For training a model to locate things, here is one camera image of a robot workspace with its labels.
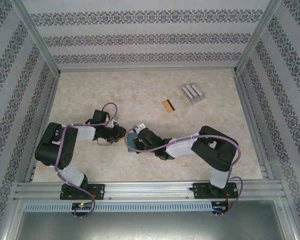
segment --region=blue object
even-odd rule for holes
[[[133,139],[136,139],[138,136],[138,134],[136,132],[130,132],[128,133],[128,137],[127,137],[127,142],[128,142],[128,145],[132,148],[135,148],[135,145],[134,145],[134,142],[133,142]],[[131,152],[131,153],[135,153],[136,151],[133,151],[131,150],[130,148],[128,148],[128,152]]]

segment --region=ventilation slot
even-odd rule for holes
[[[71,202],[26,203],[26,213],[68,213],[71,212]],[[210,201],[196,202],[97,202],[94,212],[124,213],[124,212],[191,212],[212,211]]]

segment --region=patterned wallpaper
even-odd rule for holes
[[[25,0],[61,70],[235,67],[269,0]]]
[[[54,81],[9,0],[0,0],[0,226],[25,179]]]
[[[241,77],[300,232],[300,0],[284,0]]]

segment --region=beige floor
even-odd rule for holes
[[[191,105],[180,91],[188,83],[196,83],[206,99]],[[164,109],[161,102],[166,99],[174,112]],[[124,128],[143,122],[162,138],[185,137],[211,126],[237,140],[242,149],[232,175],[262,179],[230,70],[62,73],[49,121],[84,123],[107,102],[118,105],[118,123]],[[114,114],[113,106],[106,110]],[[162,161],[151,153],[128,152],[123,142],[111,146],[78,142],[72,160],[94,182],[208,180],[212,171],[196,155]],[[60,180],[53,169],[38,162],[33,181]]]

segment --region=metal panel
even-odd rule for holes
[[[241,201],[225,217],[210,212],[25,212],[18,240],[283,240],[273,201]]]

